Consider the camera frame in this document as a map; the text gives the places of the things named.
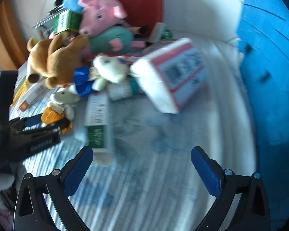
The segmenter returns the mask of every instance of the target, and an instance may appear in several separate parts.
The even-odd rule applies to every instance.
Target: blue ribbon bow
[[[89,81],[89,67],[74,70],[74,83],[79,96],[86,97],[92,91],[94,81]]]

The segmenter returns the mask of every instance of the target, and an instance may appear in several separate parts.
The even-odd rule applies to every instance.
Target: orange plush toy
[[[64,47],[63,42],[67,37],[68,32],[64,31],[54,39],[40,42],[31,38],[27,44],[30,51],[28,63],[34,71],[46,77],[45,84],[50,89],[73,83],[74,70],[82,66],[78,55],[88,45],[88,38],[83,35],[76,36]]]

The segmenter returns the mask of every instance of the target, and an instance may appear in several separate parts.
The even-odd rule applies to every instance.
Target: red stripe on box
[[[205,66],[201,66],[200,68],[196,69],[193,73],[191,73],[182,83],[180,83],[178,86],[176,86],[175,88],[171,89],[170,92],[174,93],[176,92],[178,89],[182,88],[182,86],[187,83],[193,76],[197,75],[201,70],[204,69]]]
[[[196,92],[204,85],[205,80],[202,82],[202,84],[193,92],[190,94],[190,96],[184,101],[182,102],[180,105],[178,105],[176,103],[176,106],[178,107],[179,110],[181,110],[187,103],[188,101],[194,96],[194,94],[196,94]]]
[[[178,46],[177,48],[175,49],[172,49],[158,57],[155,57],[154,59],[151,60],[151,63],[157,67],[159,65],[161,65],[162,63],[174,58],[175,56],[183,53],[184,51],[187,51],[191,48],[193,48],[193,44],[191,42],[189,43],[186,43],[184,45],[181,45],[181,46]]]

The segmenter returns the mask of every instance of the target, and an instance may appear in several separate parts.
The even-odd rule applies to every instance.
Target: green plush toy
[[[96,37],[89,38],[90,52],[105,54],[127,54],[132,47],[145,48],[145,41],[134,41],[133,33],[125,27],[113,26]]]

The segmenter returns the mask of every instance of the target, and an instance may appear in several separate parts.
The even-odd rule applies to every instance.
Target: white bottle
[[[112,101],[118,101],[124,98],[131,97],[143,93],[142,89],[137,84],[135,78],[127,77],[119,84],[110,83],[107,86],[107,93]]]

